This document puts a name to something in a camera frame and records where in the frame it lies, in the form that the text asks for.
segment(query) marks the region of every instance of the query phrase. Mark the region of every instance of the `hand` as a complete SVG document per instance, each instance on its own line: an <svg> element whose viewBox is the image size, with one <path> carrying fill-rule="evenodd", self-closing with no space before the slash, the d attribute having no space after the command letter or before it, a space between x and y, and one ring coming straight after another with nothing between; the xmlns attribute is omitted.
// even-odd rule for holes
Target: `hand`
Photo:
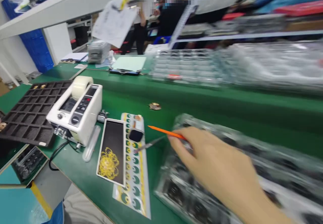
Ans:
<svg viewBox="0 0 323 224"><path fill-rule="evenodd" d="M146 26L146 19L141 19L140 26L145 27Z"/></svg>
<svg viewBox="0 0 323 224"><path fill-rule="evenodd" d="M194 151L191 155L178 138L168 136L182 162L200 184L246 224L291 223L265 195L248 156L195 127L175 132L184 136Z"/></svg>
<svg viewBox="0 0 323 224"><path fill-rule="evenodd" d="M160 15L160 10L159 10L159 9L155 9L155 10L154 10L154 15L155 15L155 16Z"/></svg>

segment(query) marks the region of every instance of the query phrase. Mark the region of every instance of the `black cable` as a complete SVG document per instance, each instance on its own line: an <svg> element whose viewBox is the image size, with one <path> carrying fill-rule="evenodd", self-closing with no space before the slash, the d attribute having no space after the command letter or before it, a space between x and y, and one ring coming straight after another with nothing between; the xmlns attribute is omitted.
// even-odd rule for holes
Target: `black cable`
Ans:
<svg viewBox="0 0 323 224"><path fill-rule="evenodd" d="M52 160L54 159L54 157L55 157L55 155L64 147L64 146L66 146L67 144L69 144L70 143L70 141L69 140L67 140L66 142L64 142L63 144L61 144L59 147L57 147L54 151L53 151L53 153L52 153L52 155L50 156L50 158L49 158L49 162L48 162L48 166L49 166L49 168L50 168L50 170L52 170L52 171L59 171L59 169L58 168L52 168L52 166L51 166L51 162L52 162Z"/></svg>
<svg viewBox="0 0 323 224"><path fill-rule="evenodd" d="M71 148L72 148L74 151L76 151L76 152L78 153L77 148L74 148L74 147L72 146L71 142L69 142L68 144L71 146Z"/></svg>

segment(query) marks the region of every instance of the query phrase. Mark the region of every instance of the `finger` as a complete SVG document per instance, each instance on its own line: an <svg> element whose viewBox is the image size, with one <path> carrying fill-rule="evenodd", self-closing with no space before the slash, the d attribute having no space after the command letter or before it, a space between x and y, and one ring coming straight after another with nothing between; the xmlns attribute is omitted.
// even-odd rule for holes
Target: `finger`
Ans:
<svg viewBox="0 0 323 224"><path fill-rule="evenodd" d="M183 146L182 142L173 136L168 136L172 148L176 151L182 162L188 167L192 168L195 165L196 158L194 158Z"/></svg>
<svg viewBox="0 0 323 224"><path fill-rule="evenodd" d="M211 143L213 145L216 145L217 147L226 147L226 148L232 148L233 146L230 146L229 144L222 141L220 138L218 138L216 135L212 134L209 131L205 131L205 135L210 139L208 143Z"/></svg>
<svg viewBox="0 0 323 224"><path fill-rule="evenodd" d="M201 135L203 135L203 132L195 127L190 126L187 128L175 130L174 132L185 137L185 139L192 145L194 149L198 148L199 145L203 144L204 142L201 139Z"/></svg>

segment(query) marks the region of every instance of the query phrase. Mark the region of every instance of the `blue plastic crate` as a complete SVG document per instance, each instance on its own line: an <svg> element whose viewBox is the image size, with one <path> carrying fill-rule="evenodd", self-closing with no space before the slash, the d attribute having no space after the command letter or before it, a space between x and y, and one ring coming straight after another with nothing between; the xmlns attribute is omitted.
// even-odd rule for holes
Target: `blue plastic crate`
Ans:
<svg viewBox="0 0 323 224"><path fill-rule="evenodd" d="M16 13L14 11L14 9L17 7L17 4L11 3L9 0L3 0L1 3L10 19L14 19L21 15L21 13ZM50 56L41 29L23 33L19 36L39 72L44 73L54 67L53 60Z"/></svg>

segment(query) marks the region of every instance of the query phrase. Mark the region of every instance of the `orange pencil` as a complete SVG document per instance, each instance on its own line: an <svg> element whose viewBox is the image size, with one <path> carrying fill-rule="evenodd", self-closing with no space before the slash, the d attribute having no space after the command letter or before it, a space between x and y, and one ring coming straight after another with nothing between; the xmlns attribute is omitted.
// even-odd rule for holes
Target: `orange pencil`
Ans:
<svg viewBox="0 0 323 224"><path fill-rule="evenodd" d="M176 134L176 133L173 133L171 131L166 131L166 130L163 130L161 128L158 128L158 127L155 127L155 126L148 126L150 127L151 129L153 130L156 130L156 131L160 131L162 133L165 133L165 134L168 134L168 135L171 135L171 136L174 136L174 137L177 137L177 138L180 138L180 139L183 139L183 140L186 140L185 137L183 137L182 135L179 135L179 134Z"/></svg>

